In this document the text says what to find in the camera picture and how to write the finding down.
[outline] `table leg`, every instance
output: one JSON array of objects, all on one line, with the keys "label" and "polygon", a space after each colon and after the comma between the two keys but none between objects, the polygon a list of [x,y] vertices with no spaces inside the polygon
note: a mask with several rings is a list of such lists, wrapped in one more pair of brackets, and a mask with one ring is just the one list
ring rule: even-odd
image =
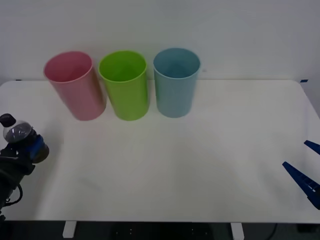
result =
[{"label": "table leg", "polygon": [[245,234],[241,222],[231,222],[233,240],[244,240]]},{"label": "table leg", "polygon": [[62,236],[64,239],[72,239],[75,235],[77,221],[65,221]]}]

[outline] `cup rim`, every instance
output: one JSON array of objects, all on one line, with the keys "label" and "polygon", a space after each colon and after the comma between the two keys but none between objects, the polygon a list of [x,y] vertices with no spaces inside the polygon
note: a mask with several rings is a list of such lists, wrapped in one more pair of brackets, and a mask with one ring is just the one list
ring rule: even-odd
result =
[{"label": "cup rim", "polygon": [[[71,54],[71,53],[81,53],[81,54],[86,55],[86,56],[90,59],[90,61],[91,61],[91,66],[90,66],[89,70],[88,70],[85,74],[83,74],[82,76],[80,76],[80,77],[78,77],[78,78],[76,78],[76,79],[70,80],[70,81],[55,81],[55,80],[52,80],[52,79],[48,78],[47,75],[46,75],[46,68],[47,68],[49,62],[51,62],[53,59],[55,59],[55,58],[57,58],[57,57],[60,57],[61,55]],[[46,64],[45,64],[44,67],[43,67],[43,75],[45,76],[46,79],[48,79],[50,82],[53,82],[53,83],[55,83],[55,84],[69,84],[69,83],[73,83],[73,82],[75,82],[75,81],[77,81],[77,80],[79,80],[79,79],[82,79],[83,77],[87,76],[87,75],[91,72],[91,70],[92,70],[93,68],[94,68],[94,61],[93,61],[93,59],[92,59],[87,53],[85,53],[85,52],[83,52],[83,51],[76,51],[76,50],[74,50],[74,51],[64,51],[64,52],[61,52],[61,53],[53,56],[52,58],[50,58],[50,59],[46,62]]]},{"label": "cup rim", "polygon": [[[137,54],[138,56],[140,56],[140,57],[143,59],[145,67],[144,67],[143,71],[141,72],[141,74],[139,74],[139,75],[136,76],[135,78],[132,78],[132,79],[127,80],[127,81],[114,81],[114,80],[110,80],[110,79],[104,77],[104,76],[101,74],[101,72],[100,72],[100,66],[101,66],[101,63],[103,62],[103,60],[105,60],[105,59],[106,59],[107,57],[109,57],[110,55],[117,54],[117,53],[120,53],[120,52],[130,52],[130,53],[134,53],[134,54]],[[145,57],[144,57],[141,53],[139,53],[139,52],[137,52],[137,51],[133,51],[133,50],[122,49],[122,50],[118,50],[118,51],[113,51],[113,52],[105,55],[105,56],[99,61],[98,73],[99,73],[99,75],[100,75],[104,80],[106,80],[107,82],[117,83],[117,84],[126,84],[126,83],[129,83],[129,82],[131,82],[131,81],[136,80],[137,78],[140,78],[140,77],[147,71],[147,67],[148,67],[147,61],[146,61]]]},{"label": "cup rim", "polygon": [[[170,50],[170,49],[181,49],[181,50],[186,50],[186,51],[188,51],[188,52],[193,53],[193,54],[198,58],[198,60],[199,60],[199,68],[198,68],[198,70],[195,71],[193,74],[191,74],[191,75],[189,75],[189,76],[185,76],[185,77],[170,77],[170,76],[166,76],[166,75],[162,74],[161,72],[159,72],[159,71],[156,69],[156,66],[155,66],[155,59],[156,59],[156,57],[158,56],[158,54],[160,54],[160,53],[162,53],[162,52],[164,52],[164,51],[166,51],[166,50]],[[199,72],[199,70],[201,69],[201,61],[200,61],[199,56],[198,56],[196,53],[194,53],[193,51],[191,51],[191,50],[189,50],[189,49],[187,49],[187,48],[183,48],[183,47],[169,47],[169,48],[166,48],[166,49],[164,49],[164,50],[161,50],[160,52],[158,52],[158,53],[155,55],[152,64],[153,64],[153,70],[156,71],[159,75],[161,75],[162,77],[165,77],[166,79],[173,79],[173,80],[188,79],[188,78],[196,75],[196,74]]]}]

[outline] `floor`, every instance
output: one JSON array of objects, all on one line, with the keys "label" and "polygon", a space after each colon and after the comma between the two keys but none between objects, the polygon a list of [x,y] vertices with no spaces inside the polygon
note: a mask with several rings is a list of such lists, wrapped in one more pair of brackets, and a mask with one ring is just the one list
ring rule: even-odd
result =
[{"label": "floor", "polygon": [[[162,223],[161,229],[171,236],[177,232],[182,233],[183,237],[175,236],[174,239],[215,239],[232,240],[230,225],[227,223],[173,223],[171,225]],[[62,232],[65,223],[63,221],[7,221],[0,228],[0,240],[62,240]],[[78,222],[75,230],[75,240],[125,240],[125,239],[152,239],[153,233],[160,229],[156,223],[114,223],[114,222]],[[192,235],[188,235],[188,230],[192,226]],[[244,223],[243,231],[245,240],[265,240],[273,231],[274,223]],[[296,224],[278,224],[276,232],[271,240],[320,240],[319,227],[312,226],[312,233],[298,232]]]}]

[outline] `blue cup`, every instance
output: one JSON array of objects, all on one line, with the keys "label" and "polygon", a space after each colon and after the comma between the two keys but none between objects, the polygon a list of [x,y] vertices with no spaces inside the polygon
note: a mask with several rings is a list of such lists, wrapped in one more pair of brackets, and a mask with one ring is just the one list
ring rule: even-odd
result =
[{"label": "blue cup", "polygon": [[156,105],[169,118],[186,115],[192,106],[200,69],[198,56],[184,48],[169,48],[153,60]]}]

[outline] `tabletop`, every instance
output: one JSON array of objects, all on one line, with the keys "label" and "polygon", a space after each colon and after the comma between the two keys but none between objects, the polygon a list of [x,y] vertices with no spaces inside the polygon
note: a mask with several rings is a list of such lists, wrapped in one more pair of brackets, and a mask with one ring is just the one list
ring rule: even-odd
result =
[{"label": "tabletop", "polygon": [[139,120],[118,119],[107,101],[79,121],[48,81],[3,84],[0,113],[31,123],[50,148],[6,218],[320,223],[282,166],[320,183],[320,156],[304,145],[320,143],[320,120],[297,82],[199,80],[181,118],[161,115],[150,96]]}]

